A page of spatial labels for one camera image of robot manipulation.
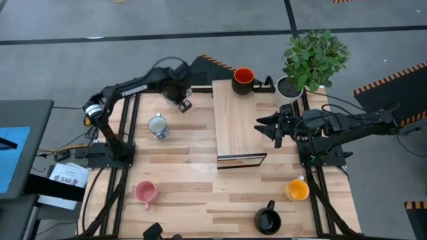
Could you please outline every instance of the blue and white mug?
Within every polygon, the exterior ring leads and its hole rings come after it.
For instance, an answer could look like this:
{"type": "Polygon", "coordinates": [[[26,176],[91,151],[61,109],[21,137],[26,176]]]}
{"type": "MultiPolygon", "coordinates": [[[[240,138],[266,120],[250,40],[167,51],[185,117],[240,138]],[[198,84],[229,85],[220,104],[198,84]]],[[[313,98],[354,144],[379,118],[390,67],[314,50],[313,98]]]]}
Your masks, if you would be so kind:
{"type": "Polygon", "coordinates": [[[166,137],[168,132],[167,123],[160,113],[157,113],[155,117],[148,121],[148,130],[159,139],[164,139],[166,137]]]}

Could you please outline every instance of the white paper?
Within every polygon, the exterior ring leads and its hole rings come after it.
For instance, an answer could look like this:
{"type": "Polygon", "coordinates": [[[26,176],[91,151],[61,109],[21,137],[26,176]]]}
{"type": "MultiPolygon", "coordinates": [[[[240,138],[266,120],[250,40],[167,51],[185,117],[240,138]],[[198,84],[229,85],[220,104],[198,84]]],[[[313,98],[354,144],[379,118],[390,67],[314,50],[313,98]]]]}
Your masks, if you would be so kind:
{"type": "MultiPolygon", "coordinates": [[[[89,171],[84,167],[80,167],[74,163],[68,163],[66,165],[57,163],[49,179],[83,188],[87,183],[88,177],[89,171]]],[[[44,195],[40,195],[38,202],[69,210],[74,210],[75,206],[77,205],[76,201],[44,195]]]]}

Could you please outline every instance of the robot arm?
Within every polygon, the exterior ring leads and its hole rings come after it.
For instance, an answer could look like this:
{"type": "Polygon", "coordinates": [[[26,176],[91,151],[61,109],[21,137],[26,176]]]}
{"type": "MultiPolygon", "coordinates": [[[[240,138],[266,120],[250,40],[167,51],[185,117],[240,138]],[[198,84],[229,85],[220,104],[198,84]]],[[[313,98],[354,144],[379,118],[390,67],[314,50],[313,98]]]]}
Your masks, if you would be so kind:
{"type": "Polygon", "coordinates": [[[127,96],[143,93],[144,91],[161,93],[169,102],[178,105],[182,113],[186,112],[191,103],[185,98],[191,93],[189,82],[190,68],[186,62],[175,70],[170,67],[154,67],[143,77],[135,78],[125,83],[107,86],[101,92],[93,95],[83,106],[92,125],[99,128],[111,149],[113,160],[124,161],[131,152],[108,124],[108,118],[113,113],[115,103],[127,96]]]}
{"type": "Polygon", "coordinates": [[[257,119],[266,126],[255,129],[282,146],[282,137],[289,135],[306,155],[327,154],[336,146],[369,135],[395,135],[399,127],[390,111],[345,115],[318,109],[308,110],[301,117],[293,116],[292,106],[283,105],[280,112],[257,119]]]}

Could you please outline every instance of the black mug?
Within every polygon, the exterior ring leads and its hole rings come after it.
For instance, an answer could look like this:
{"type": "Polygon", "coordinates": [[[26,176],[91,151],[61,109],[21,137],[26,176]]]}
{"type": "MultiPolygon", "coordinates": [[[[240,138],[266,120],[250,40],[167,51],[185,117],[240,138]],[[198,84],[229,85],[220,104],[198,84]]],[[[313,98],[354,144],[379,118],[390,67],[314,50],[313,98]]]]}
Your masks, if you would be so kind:
{"type": "Polygon", "coordinates": [[[255,80],[254,72],[251,69],[242,67],[234,72],[232,79],[233,91],[238,95],[246,95],[252,91],[257,91],[261,88],[262,82],[255,80]],[[254,83],[260,84],[257,89],[254,89],[254,83]]]}
{"type": "Polygon", "coordinates": [[[267,207],[258,210],[254,217],[256,229],[265,235],[277,233],[282,226],[279,213],[274,211],[274,201],[270,200],[267,207]]]}

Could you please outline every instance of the yellow mug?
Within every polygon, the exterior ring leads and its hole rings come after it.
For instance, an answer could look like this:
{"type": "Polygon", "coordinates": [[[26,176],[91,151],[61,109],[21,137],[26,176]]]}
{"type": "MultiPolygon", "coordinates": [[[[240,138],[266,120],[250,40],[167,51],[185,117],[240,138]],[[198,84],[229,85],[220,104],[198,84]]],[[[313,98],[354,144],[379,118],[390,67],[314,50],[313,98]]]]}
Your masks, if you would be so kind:
{"type": "Polygon", "coordinates": [[[310,189],[304,181],[304,176],[300,175],[297,179],[292,180],[285,187],[285,196],[291,201],[302,201],[308,197],[310,189]]]}

